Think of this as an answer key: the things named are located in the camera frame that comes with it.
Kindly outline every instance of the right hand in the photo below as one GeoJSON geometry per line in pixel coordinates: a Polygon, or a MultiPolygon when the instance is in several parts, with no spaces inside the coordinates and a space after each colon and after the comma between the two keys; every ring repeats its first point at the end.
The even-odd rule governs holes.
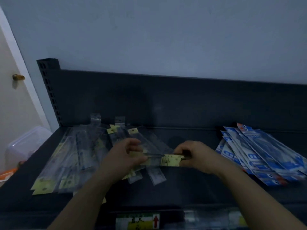
{"type": "Polygon", "coordinates": [[[207,174],[219,175],[220,172],[233,163],[200,141],[187,140],[179,144],[175,154],[182,154],[182,150],[189,150],[192,158],[182,160],[180,166],[193,167],[207,174]]]}

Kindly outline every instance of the door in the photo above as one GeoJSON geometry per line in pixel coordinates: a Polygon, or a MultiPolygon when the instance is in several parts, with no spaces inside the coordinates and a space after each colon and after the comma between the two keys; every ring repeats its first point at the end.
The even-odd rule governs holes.
{"type": "Polygon", "coordinates": [[[1,172],[5,170],[5,150],[9,143],[36,126],[50,128],[1,7],[0,104],[1,172]],[[25,80],[14,81],[13,74],[21,74],[25,80]]]}

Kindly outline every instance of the clear plastic container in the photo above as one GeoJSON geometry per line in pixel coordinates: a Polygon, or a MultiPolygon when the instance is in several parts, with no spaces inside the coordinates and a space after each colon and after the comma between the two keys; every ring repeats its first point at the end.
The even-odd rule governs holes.
{"type": "Polygon", "coordinates": [[[8,145],[5,151],[6,170],[26,161],[52,135],[47,128],[37,126],[8,145]]]}

